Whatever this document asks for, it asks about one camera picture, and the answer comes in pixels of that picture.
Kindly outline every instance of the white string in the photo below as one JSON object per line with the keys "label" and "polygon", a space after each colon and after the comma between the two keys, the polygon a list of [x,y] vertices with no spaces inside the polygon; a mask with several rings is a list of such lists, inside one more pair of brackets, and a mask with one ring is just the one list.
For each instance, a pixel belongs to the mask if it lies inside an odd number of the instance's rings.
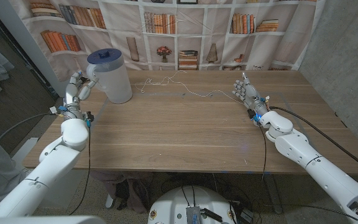
{"label": "white string", "polygon": [[[190,91],[184,83],[182,83],[182,82],[175,82],[175,81],[172,80],[172,78],[175,77],[175,75],[177,75],[178,72],[185,72],[185,71],[183,71],[183,70],[178,70],[172,77],[164,77],[161,82],[152,82],[152,79],[151,79],[151,78],[148,78],[148,79],[146,79],[146,81],[143,82],[143,83],[135,83],[135,87],[136,87],[138,90],[140,90],[141,93],[145,93],[145,91],[144,91],[143,89],[144,89],[144,87],[145,87],[146,85],[162,85],[162,86],[165,86],[165,85],[168,85],[168,84],[169,84],[169,81],[171,80],[171,82],[173,82],[173,83],[182,84],[182,85],[187,89],[187,91],[189,91],[189,93],[191,93],[191,94],[194,94],[194,95],[197,95],[197,96],[201,96],[201,97],[206,97],[206,96],[209,96],[211,93],[214,93],[214,92],[216,92],[216,91],[219,91],[219,92],[223,93],[225,96],[229,97],[230,99],[232,99],[232,100],[236,101],[237,103],[240,103],[240,104],[243,105],[242,102],[237,101],[237,100],[231,98],[229,95],[225,94],[225,93],[224,93],[223,91],[221,91],[221,90],[213,90],[213,91],[211,91],[210,93],[208,93],[207,95],[200,95],[200,94],[197,94],[197,93],[194,93],[194,92]],[[140,88],[138,88],[138,87],[136,86],[137,84],[143,84],[143,87],[140,89]]]}

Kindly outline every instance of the robotic hand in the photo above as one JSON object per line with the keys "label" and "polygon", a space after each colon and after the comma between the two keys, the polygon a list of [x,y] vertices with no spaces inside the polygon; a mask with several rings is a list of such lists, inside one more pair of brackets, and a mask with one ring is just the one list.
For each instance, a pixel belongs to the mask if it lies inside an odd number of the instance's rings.
{"label": "robotic hand", "polygon": [[85,82],[81,71],[71,76],[66,87],[62,108],[64,122],[62,136],[49,144],[41,153],[40,164],[0,203],[0,218],[26,217],[35,211],[48,189],[70,171],[80,157],[89,137],[88,128],[93,121],[90,112],[80,111],[80,101],[89,97],[98,79],[79,89]]}
{"label": "robotic hand", "polygon": [[268,128],[265,135],[275,143],[279,153],[302,166],[343,212],[358,219],[358,183],[311,147],[307,137],[294,129],[289,119],[270,111],[269,97],[261,98],[245,72],[242,76],[244,81],[236,81],[233,94],[244,102],[254,124]]}

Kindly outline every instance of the black cable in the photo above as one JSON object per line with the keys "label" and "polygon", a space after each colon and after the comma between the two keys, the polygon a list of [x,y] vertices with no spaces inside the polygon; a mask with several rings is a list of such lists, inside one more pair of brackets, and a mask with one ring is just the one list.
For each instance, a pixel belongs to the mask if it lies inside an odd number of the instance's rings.
{"label": "black cable", "polygon": [[[271,106],[270,109],[278,109],[276,108],[275,106]],[[264,162],[264,169],[263,169],[263,173],[262,173],[262,187],[266,188],[266,186],[263,184],[263,180],[264,180],[264,174],[265,174],[265,168],[266,168],[266,152],[267,152],[267,146],[266,146],[266,137],[265,137],[265,133],[263,132],[262,128],[259,126],[260,130],[262,131],[262,135],[264,136],[264,139],[265,139],[265,162]],[[267,206],[267,207],[272,207],[274,205],[266,205],[265,202],[263,201],[263,198],[260,197],[261,200],[262,200],[262,203],[264,206]],[[330,208],[324,208],[324,207],[319,207],[319,206],[312,206],[312,205],[301,205],[301,204],[283,204],[281,203],[281,200],[280,200],[280,204],[281,206],[294,206],[294,207],[306,207],[306,208],[317,208],[317,209],[322,209],[322,210],[326,210],[326,211],[330,211],[330,212],[335,212],[335,213],[338,213],[338,214],[341,214],[341,215],[345,215],[349,218],[352,218],[356,221],[358,221],[358,219],[354,218],[353,216],[351,215],[348,215],[344,212],[340,212],[340,211],[337,211],[337,210],[333,210],[333,209],[330,209]]]}
{"label": "black cable", "polygon": [[194,194],[194,187],[193,184],[191,185],[191,188],[193,189],[193,205],[196,206],[196,195]]}
{"label": "black cable", "polygon": [[189,203],[189,201],[188,201],[187,198],[186,198],[185,191],[183,190],[183,185],[181,186],[181,191],[183,192],[183,195],[185,196],[185,199],[186,199],[186,201],[187,201],[187,206],[190,207],[190,203]]}
{"label": "black cable", "polygon": [[0,135],[0,141],[1,141],[1,139],[2,139],[3,137],[5,137],[5,135],[6,135],[7,133],[11,132],[13,129],[15,129],[16,127],[18,127],[18,126],[21,125],[22,123],[27,122],[28,120],[31,120],[31,119],[33,119],[33,118],[38,118],[39,116],[45,116],[45,115],[52,115],[52,114],[50,114],[50,113],[37,114],[37,115],[34,115],[34,116],[32,116],[32,117],[26,118],[26,119],[22,120],[21,122],[19,122],[19,123],[13,125],[11,128],[9,128],[8,130],[6,130],[2,135]]}
{"label": "black cable", "polygon": [[278,109],[278,110],[282,110],[284,112],[287,112],[293,116],[296,116],[297,118],[301,119],[302,121],[304,121],[306,124],[310,125],[314,130],[316,130],[317,132],[319,132],[321,135],[323,135],[326,139],[328,139],[330,142],[332,142],[336,147],[340,148],[340,150],[342,150],[343,152],[345,152],[348,156],[350,156],[352,159],[354,159],[356,162],[358,162],[358,158],[356,156],[353,156],[353,154],[351,154],[349,151],[347,151],[346,149],[344,149],[341,145],[339,145],[336,141],[332,140],[329,136],[327,136],[326,134],[324,134],[322,131],[320,131],[316,126],[312,125],[309,121],[307,121],[306,119],[302,118],[301,116],[295,114],[292,111],[286,110],[284,108],[279,108],[276,106],[270,106],[269,107],[271,110],[274,109]]}
{"label": "black cable", "polygon": [[88,129],[89,129],[89,140],[88,140],[88,159],[89,159],[89,161],[88,161],[88,175],[86,176],[84,194],[82,195],[80,203],[77,205],[77,207],[74,209],[74,211],[72,211],[69,215],[72,215],[73,213],[75,213],[75,211],[77,211],[77,209],[81,206],[82,201],[84,200],[84,197],[85,197],[86,187],[88,186],[88,181],[90,179],[90,172],[91,172],[91,128],[89,127]]}

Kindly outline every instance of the wire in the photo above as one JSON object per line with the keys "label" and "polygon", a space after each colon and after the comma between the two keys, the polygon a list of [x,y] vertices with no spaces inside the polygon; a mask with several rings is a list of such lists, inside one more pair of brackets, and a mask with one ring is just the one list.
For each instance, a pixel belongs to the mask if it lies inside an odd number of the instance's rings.
{"label": "wire", "polygon": [[0,135],[0,141],[2,140],[3,137],[5,137],[6,134],[10,133],[13,129],[15,129],[16,127],[18,127],[19,125],[21,125],[22,123],[24,122],[27,122],[33,118],[38,118],[39,116],[45,116],[45,115],[53,115],[53,114],[50,114],[50,113],[42,113],[42,114],[37,114],[37,115],[34,115],[32,117],[29,117],[29,118],[26,118],[22,121],[20,121],[19,123],[13,125],[11,128],[9,128],[8,130],[6,130],[2,135]]}
{"label": "wire", "polygon": [[[270,109],[278,109],[278,108],[276,108],[275,106],[271,106]],[[267,152],[266,137],[265,137],[265,134],[264,134],[262,128],[261,128],[260,126],[259,126],[259,128],[260,128],[260,130],[261,130],[261,132],[262,132],[262,135],[264,136],[264,139],[265,139],[265,162],[264,162],[264,169],[263,169],[263,173],[262,173],[262,187],[266,188],[266,186],[263,184],[263,182],[264,182],[265,168],[266,168],[266,152]],[[260,197],[260,198],[261,198],[262,203],[263,203],[264,206],[267,206],[267,207],[275,206],[275,205],[266,205],[265,202],[263,201],[263,198],[262,198],[262,197]],[[348,215],[348,214],[346,214],[346,213],[344,213],[344,212],[340,212],[340,211],[333,210],[333,209],[330,209],[330,208],[324,208],[324,207],[312,206],[312,205],[302,205],[302,204],[283,204],[283,203],[281,203],[281,201],[280,201],[280,204],[279,204],[279,205],[281,205],[281,206],[293,206],[293,207],[306,207],[306,208],[322,209],[322,210],[326,210],[326,211],[330,211],[330,212],[335,212],[335,213],[338,213],[338,214],[341,214],[341,215],[345,215],[345,216],[347,216],[347,217],[349,217],[349,218],[352,218],[352,219],[358,221],[357,218],[354,218],[354,217],[351,216],[351,215]]]}
{"label": "wire", "polygon": [[[223,92],[223,91],[221,91],[221,90],[213,90],[213,91],[211,91],[210,93],[208,93],[207,95],[200,95],[200,94],[194,93],[194,92],[190,91],[184,83],[182,83],[182,82],[175,82],[175,81],[172,80],[172,78],[175,77],[175,75],[177,75],[178,72],[185,72],[185,71],[179,70],[179,71],[177,71],[172,77],[164,77],[161,82],[157,82],[157,83],[152,83],[152,79],[151,79],[151,78],[148,78],[148,79],[146,79],[146,81],[143,82],[143,83],[135,83],[135,87],[136,87],[138,90],[140,90],[141,93],[145,93],[145,91],[144,91],[143,89],[144,89],[144,87],[145,87],[146,85],[162,85],[162,86],[165,86],[165,85],[168,85],[168,84],[169,84],[169,81],[171,80],[171,82],[173,82],[173,83],[182,84],[182,85],[187,89],[187,91],[189,91],[189,93],[194,94],[194,95],[197,95],[197,96],[206,97],[206,96],[209,96],[211,93],[214,93],[214,92],[216,92],[216,91],[219,91],[219,92],[223,93],[225,96],[229,97],[230,99],[236,101],[237,103],[240,103],[240,104],[242,104],[242,105],[244,104],[244,103],[242,103],[242,102],[240,102],[240,101],[237,101],[237,100],[231,98],[229,95],[225,94],[225,92]],[[140,89],[140,88],[138,88],[138,87],[136,86],[137,84],[143,84],[143,87]]]}
{"label": "wire", "polygon": [[194,187],[193,184],[191,185],[191,188],[193,189],[193,205],[196,206],[196,195],[194,194]]}
{"label": "wire", "polygon": [[312,125],[309,121],[307,121],[306,119],[302,118],[301,116],[295,114],[292,111],[286,110],[284,108],[279,108],[276,106],[271,106],[270,109],[278,109],[278,110],[282,110],[284,112],[287,112],[293,116],[296,116],[297,118],[301,119],[302,121],[304,121],[306,124],[310,125],[314,130],[316,130],[317,132],[319,132],[321,135],[323,135],[326,139],[328,139],[330,142],[332,142],[335,146],[337,146],[338,148],[340,148],[340,150],[342,150],[343,152],[345,152],[348,156],[350,156],[352,159],[354,159],[356,162],[358,162],[358,158],[356,156],[353,156],[353,154],[351,154],[349,151],[347,151],[346,149],[344,149],[341,145],[339,145],[336,141],[332,140],[329,136],[327,136],[326,134],[324,134],[322,131],[320,131],[316,126]]}
{"label": "wire", "polygon": [[86,182],[85,182],[85,189],[84,189],[84,194],[82,195],[81,201],[80,203],[77,205],[77,207],[74,209],[74,211],[72,211],[69,215],[72,215],[75,213],[75,211],[77,211],[77,209],[81,206],[82,201],[85,198],[85,193],[86,193],[86,187],[88,186],[88,181],[90,179],[90,172],[91,172],[91,128],[89,127],[89,140],[88,140],[88,175],[86,176]]}
{"label": "wire", "polygon": [[216,186],[215,174],[214,174],[214,173],[212,173],[212,176],[214,177],[215,190],[216,190],[216,193],[217,193],[217,192],[218,192],[218,187]]}
{"label": "wire", "polygon": [[181,186],[181,191],[183,192],[183,195],[185,196],[185,199],[186,199],[186,201],[187,201],[187,206],[190,207],[190,203],[189,203],[189,201],[188,201],[187,198],[186,198],[185,191],[183,190],[183,185]]}

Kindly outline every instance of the curtain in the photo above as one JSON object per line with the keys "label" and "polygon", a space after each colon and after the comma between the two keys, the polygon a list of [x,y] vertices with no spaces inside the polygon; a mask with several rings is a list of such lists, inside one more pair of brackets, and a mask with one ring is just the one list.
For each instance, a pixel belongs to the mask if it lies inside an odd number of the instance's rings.
{"label": "curtain", "polygon": [[79,69],[86,71],[88,55],[105,48],[119,49],[128,70],[298,70],[325,4],[325,0],[9,2],[60,81]]}

